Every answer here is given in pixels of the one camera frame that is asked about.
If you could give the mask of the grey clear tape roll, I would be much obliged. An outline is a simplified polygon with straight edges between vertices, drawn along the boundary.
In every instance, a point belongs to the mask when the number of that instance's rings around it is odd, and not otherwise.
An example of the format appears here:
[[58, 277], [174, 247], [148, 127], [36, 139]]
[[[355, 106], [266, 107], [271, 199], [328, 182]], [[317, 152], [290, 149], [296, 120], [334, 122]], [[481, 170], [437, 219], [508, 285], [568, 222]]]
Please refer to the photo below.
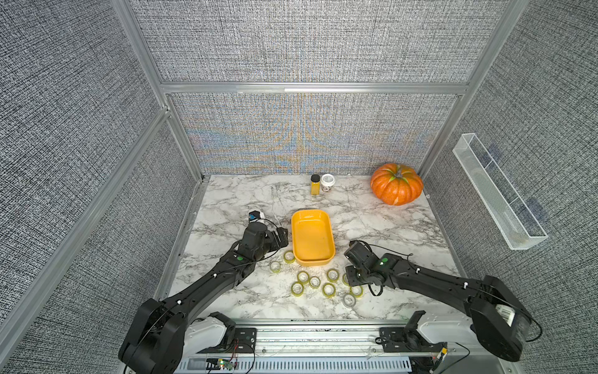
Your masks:
[[357, 299], [352, 294], [345, 294], [342, 296], [342, 304], [352, 309], [357, 304]]

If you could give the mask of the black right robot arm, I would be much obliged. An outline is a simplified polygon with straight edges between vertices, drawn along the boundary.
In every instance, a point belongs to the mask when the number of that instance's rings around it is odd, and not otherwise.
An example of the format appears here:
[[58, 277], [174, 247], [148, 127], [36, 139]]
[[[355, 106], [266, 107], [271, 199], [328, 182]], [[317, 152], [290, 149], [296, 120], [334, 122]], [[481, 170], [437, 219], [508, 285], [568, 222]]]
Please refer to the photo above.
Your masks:
[[351, 241], [344, 256], [350, 262], [346, 267], [350, 286], [398, 288], [449, 305], [472, 319], [473, 333], [488, 352], [509, 362], [520, 360], [534, 318], [498, 278], [454, 277], [393, 252], [378, 257], [361, 240]]

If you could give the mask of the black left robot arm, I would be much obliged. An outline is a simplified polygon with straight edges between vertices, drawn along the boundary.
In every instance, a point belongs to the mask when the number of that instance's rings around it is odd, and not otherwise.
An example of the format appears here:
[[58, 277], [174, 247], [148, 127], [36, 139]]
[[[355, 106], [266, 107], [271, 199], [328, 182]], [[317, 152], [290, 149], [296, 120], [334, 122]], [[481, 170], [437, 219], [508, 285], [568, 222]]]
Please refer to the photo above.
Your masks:
[[222, 313], [200, 314], [251, 275], [268, 253], [289, 244], [288, 230], [252, 221], [241, 240], [203, 277], [162, 301], [147, 299], [136, 311], [118, 359], [137, 373], [173, 373], [182, 359], [207, 348], [228, 348], [235, 323]]

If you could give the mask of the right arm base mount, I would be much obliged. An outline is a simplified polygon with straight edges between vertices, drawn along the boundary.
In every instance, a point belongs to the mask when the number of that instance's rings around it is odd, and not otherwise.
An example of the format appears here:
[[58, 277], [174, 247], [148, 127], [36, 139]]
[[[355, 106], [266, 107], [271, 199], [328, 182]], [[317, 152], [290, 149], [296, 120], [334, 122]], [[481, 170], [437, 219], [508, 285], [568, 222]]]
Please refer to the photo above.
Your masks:
[[463, 314], [416, 311], [405, 325], [382, 327], [375, 343], [385, 353], [430, 354], [435, 362], [456, 353], [481, 352], [473, 320]]

